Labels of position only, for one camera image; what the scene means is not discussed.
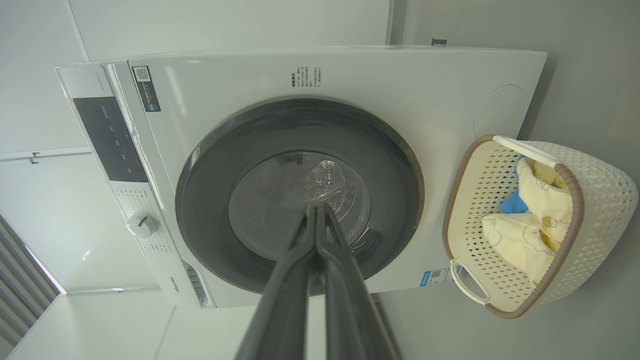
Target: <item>clothes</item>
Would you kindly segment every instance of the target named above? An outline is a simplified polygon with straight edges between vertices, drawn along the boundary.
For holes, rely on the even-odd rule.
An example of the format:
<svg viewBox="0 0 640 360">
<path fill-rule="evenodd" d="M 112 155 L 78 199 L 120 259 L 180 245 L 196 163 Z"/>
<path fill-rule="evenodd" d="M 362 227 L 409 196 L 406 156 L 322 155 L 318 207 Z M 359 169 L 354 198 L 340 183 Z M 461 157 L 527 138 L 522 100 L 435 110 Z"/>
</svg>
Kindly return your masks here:
<svg viewBox="0 0 640 360">
<path fill-rule="evenodd" d="M 520 159 L 516 163 L 516 171 L 520 198 L 538 217 L 540 229 L 548 236 L 549 247 L 557 252 L 573 211 L 566 183 L 554 169 L 529 158 Z"/>
<path fill-rule="evenodd" d="M 572 215 L 566 183 L 542 163 L 516 162 L 519 189 L 499 209 L 482 219 L 484 237 L 502 258 L 537 286 L 562 245 Z"/>
<path fill-rule="evenodd" d="M 556 254 L 542 240 L 538 217 L 532 213 L 491 214 L 482 219 L 482 225 L 489 245 L 537 286 Z"/>
<path fill-rule="evenodd" d="M 518 189 L 498 206 L 498 209 L 505 214 L 522 214 L 526 213 L 529 207 L 522 201 L 520 190 Z"/>
</svg>

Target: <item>laundry basket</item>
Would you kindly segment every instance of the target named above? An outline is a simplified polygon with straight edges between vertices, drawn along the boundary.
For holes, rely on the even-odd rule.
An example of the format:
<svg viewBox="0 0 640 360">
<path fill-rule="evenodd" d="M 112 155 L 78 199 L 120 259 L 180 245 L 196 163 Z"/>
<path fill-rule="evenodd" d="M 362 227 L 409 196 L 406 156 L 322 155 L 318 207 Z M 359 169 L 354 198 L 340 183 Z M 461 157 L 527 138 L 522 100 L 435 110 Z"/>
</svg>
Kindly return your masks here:
<svg viewBox="0 0 640 360">
<path fill-rule="evenodd" d="M 573 203 L 569 229 L 537 286 L 504 261 L 483 238 L 481 219 L 517 188 L 520 155 L 551 166 L 566 181 Z M 484 136 L 467 150 L 458 169 L 442 230 L 451 274 L 460 290 L 501 318 L 522 316 L 533 304 L 565 297 L 600 266 L 636 208 L 637 189 L 617 168 L 583 152 L 547 142 Z M 471 292 L 454 270 L 463 266 L 485 292 Z"/>
</svg>

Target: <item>washing machine drum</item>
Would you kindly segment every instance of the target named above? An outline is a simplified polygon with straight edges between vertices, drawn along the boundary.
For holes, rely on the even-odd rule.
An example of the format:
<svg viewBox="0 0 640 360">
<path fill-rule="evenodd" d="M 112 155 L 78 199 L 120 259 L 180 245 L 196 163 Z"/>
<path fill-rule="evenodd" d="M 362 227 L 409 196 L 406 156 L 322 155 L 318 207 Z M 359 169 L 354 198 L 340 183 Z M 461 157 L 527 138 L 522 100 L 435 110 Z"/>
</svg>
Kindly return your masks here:
<svg viewBox="0 0 640 360">
<path fill-rule="evenodd" d="M 422 173 L 407 143 L 370 113 L 329 99 L 277 99 L 198 144 L 180 175 L 176 214 L 203 266 L 261 293 L 302 209 L 317 202 L 333 208 L 366 279 L 411 240 Z"/>
</svg>

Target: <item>brand logo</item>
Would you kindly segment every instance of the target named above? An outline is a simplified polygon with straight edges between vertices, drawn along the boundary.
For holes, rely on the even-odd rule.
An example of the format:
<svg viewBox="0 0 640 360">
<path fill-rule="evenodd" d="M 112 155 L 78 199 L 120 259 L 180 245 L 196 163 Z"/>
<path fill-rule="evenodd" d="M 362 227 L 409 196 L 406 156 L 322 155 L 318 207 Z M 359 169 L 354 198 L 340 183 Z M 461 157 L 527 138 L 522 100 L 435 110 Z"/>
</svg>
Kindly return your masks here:
<svg viewBox="0 0 640 360">
<path fill-rule="evenodd" d="M 173 283 L 173 288 L 175 289 L 175 291 L 180 292 L 180 290 L 178 289 L 178 284 L 175 283 L 175 280 L 173 280 L 173 277 L 170 278 L 171 282 Z"/>
<path fill-rule="evenodd" d="M 104 91 L 104 86 L 102 86 L 102 80 L 100 79 L 100 75 L 98 74 L 98 72 L 95 72 L 95 77 L 98 78 L 98 83 L 100 83 L 100 87 L 102 88 L 102 91 Z"/>
</svg>

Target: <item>white wall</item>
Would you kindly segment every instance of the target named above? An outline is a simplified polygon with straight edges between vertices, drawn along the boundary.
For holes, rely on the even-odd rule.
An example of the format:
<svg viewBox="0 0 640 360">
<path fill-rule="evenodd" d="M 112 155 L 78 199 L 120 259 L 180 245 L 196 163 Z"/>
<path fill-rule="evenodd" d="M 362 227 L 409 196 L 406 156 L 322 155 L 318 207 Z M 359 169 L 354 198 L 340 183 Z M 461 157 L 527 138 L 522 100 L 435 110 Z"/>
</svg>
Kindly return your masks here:
<svg viewBox="0 0 640 360">
<path fill-rule="evenodd" d="M 82 61 L 64 1 L 0 2 L 0 153 L 86 146 L 54 70 Z"/>
<path fill-rule="evenodd" d="M 161 291 L 60 295 L 9 360 L 233 359 L 255 306 L 185 310 Z M 307 359 L 324 360 L 324 299 L 310 301 Z"/>
<path fill-rule="evenodd" d="M 71 0 L 92 60 L 231 48 L 383 45 L 389 0 Z"/>
<path fill-rule="evenodd" d="M 92 156 L 0 165 L 0 212 L 67 291 L 157 282 Z"/>
<path fill-rule="evenodd" d="M 151 360 L 172 310 L 160 291 L 60 295 L 9 359 Z"/>
<path fill-rule="evenodd" d="M 233 359 L 255 306 L 185 311 L 177 308 L 157 360 Z M 324 299 L 309 302 L 307 359 L 326 357 Z"/>
</svg>

